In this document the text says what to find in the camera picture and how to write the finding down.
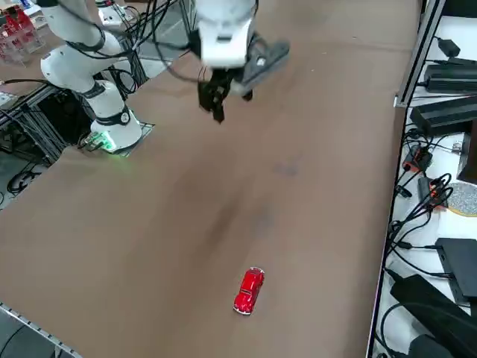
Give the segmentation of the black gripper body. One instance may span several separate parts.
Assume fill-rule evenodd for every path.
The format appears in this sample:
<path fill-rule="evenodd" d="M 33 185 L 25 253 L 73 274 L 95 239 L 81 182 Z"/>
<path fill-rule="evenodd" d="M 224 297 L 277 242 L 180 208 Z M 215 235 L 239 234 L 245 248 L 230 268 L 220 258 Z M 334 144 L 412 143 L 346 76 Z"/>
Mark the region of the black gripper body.
<path fill-rule="evenodd" d="M 189 49 L 199 60 L 202 60 L 202 45 L 198 31 L 190 33 Z M 241 80 L 243 78 L 244 67 L 218 68 L 210 65 L 208 67 L 211 77 L 206 79 L 206 70 L 200 71 L 198 77 L 199 90 L 216 90 L 217 88 L 228 90 L 233 80 Z"/>

